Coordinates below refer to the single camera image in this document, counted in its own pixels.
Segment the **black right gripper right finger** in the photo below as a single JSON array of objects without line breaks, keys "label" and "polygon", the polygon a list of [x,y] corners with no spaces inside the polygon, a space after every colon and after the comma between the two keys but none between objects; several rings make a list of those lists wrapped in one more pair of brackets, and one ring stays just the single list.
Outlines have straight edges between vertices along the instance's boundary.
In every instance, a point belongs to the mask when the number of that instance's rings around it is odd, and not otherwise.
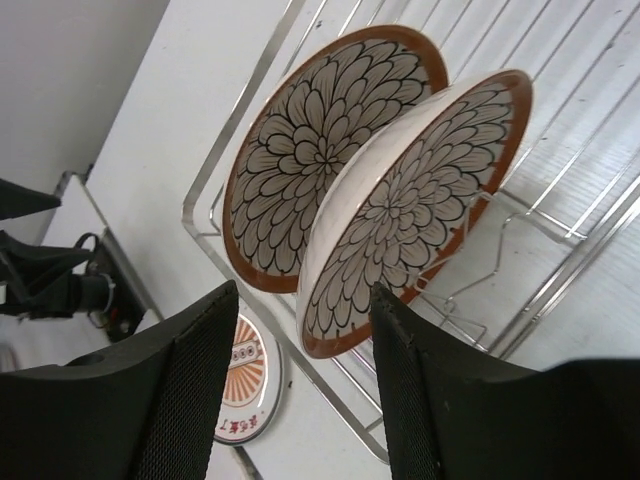
[{"label": "black right gripper right finger", "polygon": [[635,479],[639,363],[513,365],[371,290],[389,465],[396,479]]}]

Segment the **metal wire dish rack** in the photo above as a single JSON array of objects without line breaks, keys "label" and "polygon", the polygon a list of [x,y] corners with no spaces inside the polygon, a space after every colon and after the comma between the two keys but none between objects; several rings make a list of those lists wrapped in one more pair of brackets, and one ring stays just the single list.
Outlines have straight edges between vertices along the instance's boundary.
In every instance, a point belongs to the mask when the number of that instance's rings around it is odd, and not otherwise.
[{"label": "metal wire dish rack", "polygon": [[291,1],[189,189],[182,222],[226,277],[222,196],[274,84],[335,38],[422,31],[449,78],[534,83],[527,133],[483,218],[414,308],[478,349],[532,367],[639,353],[639,5],[635,1]]}]

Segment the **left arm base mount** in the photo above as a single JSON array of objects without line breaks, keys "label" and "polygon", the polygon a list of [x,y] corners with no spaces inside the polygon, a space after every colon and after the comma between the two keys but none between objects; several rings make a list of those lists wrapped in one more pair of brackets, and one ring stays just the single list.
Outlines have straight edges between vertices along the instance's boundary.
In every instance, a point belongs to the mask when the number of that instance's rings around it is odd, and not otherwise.
[{"label": "left arm base mount", "polygon": [[82,234],[75,247],[88,250],[90,256],[79,273],[72,274],[76,298],[71,306],[74,314],[84,314],[111,343],[132,336],[140,325],[147,308],[116,259],[115,244],[107,231]]}]

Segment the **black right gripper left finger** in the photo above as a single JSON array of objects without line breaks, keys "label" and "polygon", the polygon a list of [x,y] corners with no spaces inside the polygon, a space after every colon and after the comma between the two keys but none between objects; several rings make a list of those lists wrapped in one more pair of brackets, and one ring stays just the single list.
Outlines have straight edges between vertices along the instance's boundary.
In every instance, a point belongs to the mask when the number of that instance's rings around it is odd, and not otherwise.
[{"label": "black right gripper left finger", "polygon": [[5,479],[202,479],[231,360],[239,292],[70,363],[1,377]]}]

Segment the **white plate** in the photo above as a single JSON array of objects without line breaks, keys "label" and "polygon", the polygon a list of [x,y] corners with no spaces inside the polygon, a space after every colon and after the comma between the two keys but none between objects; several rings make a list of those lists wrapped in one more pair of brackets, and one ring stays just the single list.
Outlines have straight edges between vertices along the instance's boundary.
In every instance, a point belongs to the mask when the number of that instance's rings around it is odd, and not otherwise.
[{"label": "white plate", "polygon": [[375,283],[410,302],[438,273],[506,175],[532,100],[524,71],[475,75],[410,108],[349,160],[316,214],[299,273],[307,355],[331,358],[370,336]]},{"label": "white plate", "polygon": [[285,77],[238,150],[222,230],[235,272],[292,293],[314,218],[343,167],[375,133],[449,84],[438,47],[403,25],[344,35]]}]

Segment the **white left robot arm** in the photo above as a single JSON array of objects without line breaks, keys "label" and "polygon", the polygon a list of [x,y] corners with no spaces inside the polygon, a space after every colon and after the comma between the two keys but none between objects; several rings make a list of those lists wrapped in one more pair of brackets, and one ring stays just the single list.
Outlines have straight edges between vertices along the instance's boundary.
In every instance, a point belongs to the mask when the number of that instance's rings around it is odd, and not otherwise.
[{"label": "white left robot arm", "polygon": [[[92,240],[94,248],[84,244]],[[29,319],[107,312],[116,283],[107,273],[74,269],[96,258],[100,237],[83,234],[71,247],[30,245],[1,232],[1,313]]]}]

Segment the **plate with orange sunburst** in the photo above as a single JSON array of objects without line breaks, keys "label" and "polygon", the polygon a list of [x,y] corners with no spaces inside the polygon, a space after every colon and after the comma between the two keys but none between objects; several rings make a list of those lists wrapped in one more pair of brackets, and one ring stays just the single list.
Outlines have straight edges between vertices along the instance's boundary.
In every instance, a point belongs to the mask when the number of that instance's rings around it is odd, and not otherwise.
[{"label": "plate with orange sunburst", "polygon": [[283,385],[278,342],[240,314],[214,438],[238,446],[257,438],[274,417]]}]

